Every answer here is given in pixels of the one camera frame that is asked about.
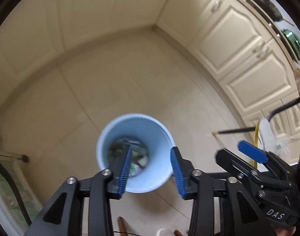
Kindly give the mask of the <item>black wok with lid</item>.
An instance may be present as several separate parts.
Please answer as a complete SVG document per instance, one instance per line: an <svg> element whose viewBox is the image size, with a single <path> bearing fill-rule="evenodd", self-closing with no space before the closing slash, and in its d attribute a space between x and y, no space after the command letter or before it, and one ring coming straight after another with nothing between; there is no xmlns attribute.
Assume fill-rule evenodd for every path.
<svg viewBox="0 0 300 236"><path fill-rule="evenodd" d="M253 0L256 2L273 20L273 22L281 22L285 21L290 25L294 26L294 23L290 20L284 18L279 11L279 9L275 6L275 4L271 0Z"/></svg>

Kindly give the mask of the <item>black gas stove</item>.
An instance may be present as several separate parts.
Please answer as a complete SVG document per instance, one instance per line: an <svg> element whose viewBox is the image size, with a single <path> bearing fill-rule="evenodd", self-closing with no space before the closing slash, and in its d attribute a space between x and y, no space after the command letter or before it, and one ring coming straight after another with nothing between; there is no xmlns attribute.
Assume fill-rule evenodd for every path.
<svg viewBox="0 0 300 236"><path fill-rule="evenodd" d="M283 32L280 30L280 28L276 25L275 22L271 19L271 17L253 0L246 0L246 2L251 5L269 24L269 26L276 32L277 36L280 38L282 43L284 44L285 48L288 50L292 60L294 62L299 63L298 57L295 54L293 48L291 47L290 43L286 39Z"/></svg>

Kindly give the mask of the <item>round white marble table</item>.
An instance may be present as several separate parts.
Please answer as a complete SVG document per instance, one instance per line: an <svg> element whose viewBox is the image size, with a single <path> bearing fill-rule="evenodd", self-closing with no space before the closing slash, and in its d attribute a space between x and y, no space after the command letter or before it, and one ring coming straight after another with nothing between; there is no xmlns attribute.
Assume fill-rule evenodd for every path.
<svg viewBox="0 0 300 236"><path fill-rule="evenodd" d="M266 118L262 118L258 127L258 147L266 152L272 152L277 155L277 142L271 125Z"/></svg>

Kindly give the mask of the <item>clear plastic bag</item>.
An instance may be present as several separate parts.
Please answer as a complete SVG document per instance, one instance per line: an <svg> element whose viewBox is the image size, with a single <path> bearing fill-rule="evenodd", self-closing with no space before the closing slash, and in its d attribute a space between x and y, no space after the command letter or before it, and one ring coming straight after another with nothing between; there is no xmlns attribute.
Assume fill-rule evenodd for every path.
<svg viewBox="0 0 300 236"><path fill-rule="evenodd" d="M300 158L300 138L281 138L277 140L277 155L288 164L294 164Z"/></svg>

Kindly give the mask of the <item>cream lower cabinets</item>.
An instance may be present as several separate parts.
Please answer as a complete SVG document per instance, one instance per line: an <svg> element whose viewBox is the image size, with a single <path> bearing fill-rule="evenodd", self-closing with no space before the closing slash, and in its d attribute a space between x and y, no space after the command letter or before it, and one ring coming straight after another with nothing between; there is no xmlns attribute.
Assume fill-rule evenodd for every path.
<svg viewBox="0 0 300 236"><path fill-rule="evenodd" d="M2 0L0 127L7 151L39 156L68 130L36 126L17 98L48 71L101 132L121 112L163 120L189 153L212 152L226 113L245 123L299 95L283 36L248 0Z"/></svg>

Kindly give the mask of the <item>green electric cooker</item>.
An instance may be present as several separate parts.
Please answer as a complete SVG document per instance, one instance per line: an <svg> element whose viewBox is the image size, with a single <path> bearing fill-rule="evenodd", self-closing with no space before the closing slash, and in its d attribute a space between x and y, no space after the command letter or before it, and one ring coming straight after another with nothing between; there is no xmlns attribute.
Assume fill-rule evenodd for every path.
<svg viewBox="0 0 300 236"><path fill-rule="evenodd" d="M293 51L295 52L297 58L300 61L300 39L293 31L290 29L283 29L283 35L288 40L290 46L292 47Z"/></svg>

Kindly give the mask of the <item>blue plastic trash bin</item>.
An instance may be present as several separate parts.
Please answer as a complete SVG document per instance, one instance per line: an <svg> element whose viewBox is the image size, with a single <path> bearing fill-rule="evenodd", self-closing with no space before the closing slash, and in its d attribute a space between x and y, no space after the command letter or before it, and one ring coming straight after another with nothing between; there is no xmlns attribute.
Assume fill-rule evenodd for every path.
<svg viewBox="0 0 300 236"><path fill-rule="evenodd" d="M169 180L172 175L170 150L175 142L164 124L141 113L124 114L112 120L97 141L99 168L107 169L125 146L132 151L127 192L151 192Z"/></svg>

